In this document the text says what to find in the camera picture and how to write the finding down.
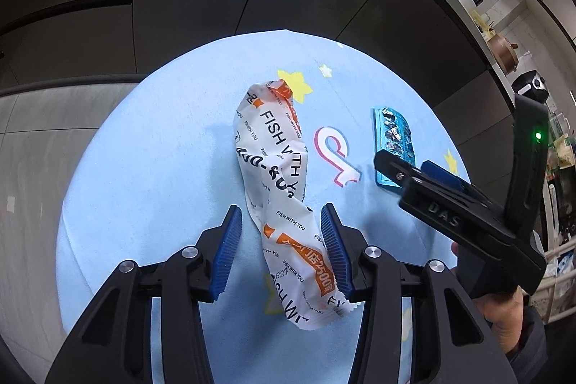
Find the tiktok logo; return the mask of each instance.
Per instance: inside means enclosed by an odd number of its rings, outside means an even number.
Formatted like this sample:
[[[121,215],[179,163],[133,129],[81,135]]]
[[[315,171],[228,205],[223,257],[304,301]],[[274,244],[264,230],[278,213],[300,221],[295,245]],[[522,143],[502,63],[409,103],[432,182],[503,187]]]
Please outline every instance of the tiktok logo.
[[[336,151],[328,146],[328,139],[332,139],[336,143]],[[358,182],[360,180],[362,173],[345,160],[348,157],[348,142],[340,131],[330,127],[318,129],[314,134],[314,146],[320,156],[339,171],[334,182],[341,188],[348,181]]]

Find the dark sleeve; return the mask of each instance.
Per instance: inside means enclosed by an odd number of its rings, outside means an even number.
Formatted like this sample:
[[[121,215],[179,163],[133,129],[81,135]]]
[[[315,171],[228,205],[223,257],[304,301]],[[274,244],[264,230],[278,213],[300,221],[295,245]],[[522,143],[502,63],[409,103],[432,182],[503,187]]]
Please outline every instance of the dark sleeve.
[[[524,308],[518,351],[509,357],[518,384],[529,384],[547,359],[544,324],[536,309],[528,306]]]

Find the teal blister pack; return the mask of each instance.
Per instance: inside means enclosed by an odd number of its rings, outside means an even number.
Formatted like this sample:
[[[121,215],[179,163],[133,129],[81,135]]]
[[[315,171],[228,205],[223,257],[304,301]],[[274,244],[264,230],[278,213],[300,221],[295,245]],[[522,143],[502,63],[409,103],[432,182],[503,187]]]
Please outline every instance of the teal blister pack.
[[[374,108],[376,152],[386,150],[416,166],[412,134],[405,117],[393,108]],[[398,187],[398,184],[376,171],[376,184]]]

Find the human hand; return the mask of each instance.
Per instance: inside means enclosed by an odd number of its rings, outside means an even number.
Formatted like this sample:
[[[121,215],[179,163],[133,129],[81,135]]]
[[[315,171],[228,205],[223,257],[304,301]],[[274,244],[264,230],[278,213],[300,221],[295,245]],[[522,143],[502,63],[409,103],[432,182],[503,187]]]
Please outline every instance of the human hand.
[[[452,243],[454,255],[458,256],[458,245]],[[522,332],[522,317],[524,303],[520,287],[514,294],[490,293],[473,300],[476,307],[492,323],[492,333],[504,353],[514,351],[518,347]]]

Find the white star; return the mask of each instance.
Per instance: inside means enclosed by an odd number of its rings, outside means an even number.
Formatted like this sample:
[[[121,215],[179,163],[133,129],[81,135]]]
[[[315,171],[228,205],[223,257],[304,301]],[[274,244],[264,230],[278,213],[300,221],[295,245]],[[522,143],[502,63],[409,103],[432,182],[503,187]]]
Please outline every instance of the white star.
[[[322,64],[318,69],[320,69],[324,77],[332,77],[332,69],[330,69],[326,64]]]

